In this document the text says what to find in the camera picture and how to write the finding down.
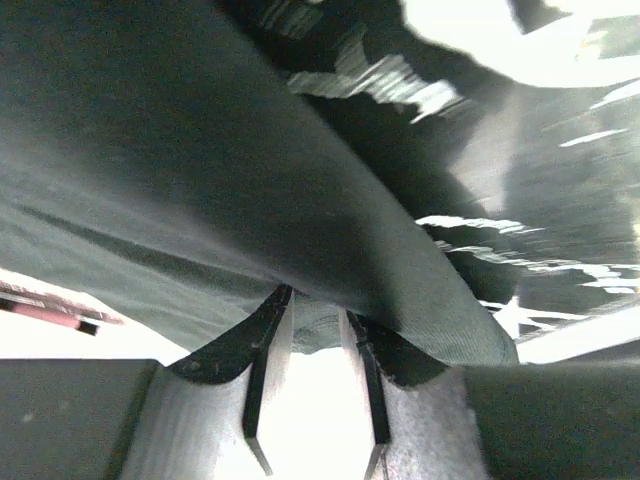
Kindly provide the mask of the black daisy print t-shirt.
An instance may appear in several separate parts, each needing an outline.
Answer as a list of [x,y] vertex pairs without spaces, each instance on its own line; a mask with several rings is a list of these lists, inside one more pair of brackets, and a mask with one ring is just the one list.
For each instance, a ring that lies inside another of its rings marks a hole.
[[391,192],[206,1],[1,5],[1,266],[194,350],[281,285],[446,364],[516,347]]

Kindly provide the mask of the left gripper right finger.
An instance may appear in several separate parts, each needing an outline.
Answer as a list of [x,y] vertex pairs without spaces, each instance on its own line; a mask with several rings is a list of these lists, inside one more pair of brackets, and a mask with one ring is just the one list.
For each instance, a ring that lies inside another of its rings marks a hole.
[[368,479],[635,479],[639,368],[630,362],[450,367],[350,312]]

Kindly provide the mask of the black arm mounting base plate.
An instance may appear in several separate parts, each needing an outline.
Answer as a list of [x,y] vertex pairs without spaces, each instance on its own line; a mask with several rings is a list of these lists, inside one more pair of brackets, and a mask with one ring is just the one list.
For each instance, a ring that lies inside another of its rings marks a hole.
[[124,318],[105,308],[70,300],[61,294],[1,282],[1,310],[96,336],[101,326],[124,326]]

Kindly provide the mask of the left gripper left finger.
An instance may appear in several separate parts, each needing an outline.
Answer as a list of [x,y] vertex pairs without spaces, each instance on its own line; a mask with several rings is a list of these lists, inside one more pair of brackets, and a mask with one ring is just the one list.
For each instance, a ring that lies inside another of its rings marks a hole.
[[5,359],[5,479],[262,479],[266,426],[288,365],[294,294],[171,365]]

